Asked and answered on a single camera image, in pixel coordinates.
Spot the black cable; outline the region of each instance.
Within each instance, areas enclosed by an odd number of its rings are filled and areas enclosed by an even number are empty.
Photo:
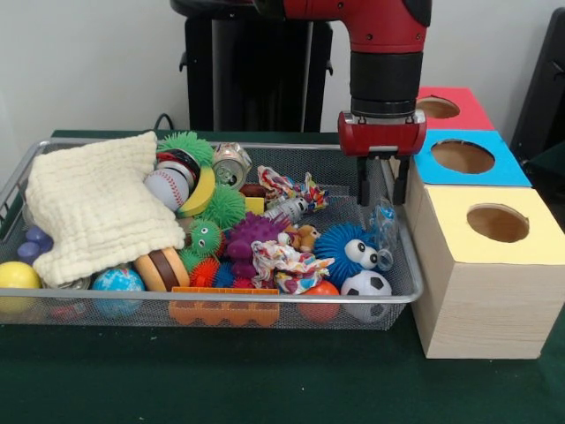
[[[171,131],[175,131],[175,125],[173,124],[173,120],[166,113],[162,113],[161,115],[159,115],[159,117],[155,121],[153,131],[157,131],[159,129],[159,125],[161,125],[161,122],[163,121],[163,119],[165,119],[167,121],[167,124],[169,124],[169,129]]]

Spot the clear plastic toy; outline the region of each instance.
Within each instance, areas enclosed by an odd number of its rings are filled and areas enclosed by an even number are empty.
[[[395,207],[388,199],[384,197],[379,199],[369,224],[379,248],[377,267],[381,271],[389,271],[394,264],[394,252],[398,244],[398,221]]]

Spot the purple ball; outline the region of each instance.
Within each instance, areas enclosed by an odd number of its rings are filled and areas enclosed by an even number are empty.
[[[19,260],[32,265],[34,261],[41,255],[41,249],[37,243],[27,241],[18,248]]]
[[[29,229],[26,233],[26,239],[38,244],[43,254],[53,248],[53,239],[37,225]]]

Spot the white wall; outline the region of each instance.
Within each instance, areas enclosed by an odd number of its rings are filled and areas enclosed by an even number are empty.
[[[465,86],[483,103],[494,126],[511,141],[525,93],[558,0],[433,0],[422,85]],[[334,24],[323,127],[335,128],[350,107],[347,31]]]
[[[423,84],[469,86],[509,140],[557,0],[434,0]],[[56,128],[188,125],[184,18],[167,0],[0,0],[0,179]],[[349,108],[349,41],[335,25],[322,118]]]

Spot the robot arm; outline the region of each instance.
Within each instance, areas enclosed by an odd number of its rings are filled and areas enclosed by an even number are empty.
[[[407,157],[426,136],[416,110],[432,0],[253,0],[260,13],[280,19],[341,20],[350,34],[351,111],[338,119],[340,145],[359,156],[359,202],[368,203],[367,157],[404,158],[395,187],[403,202]]]

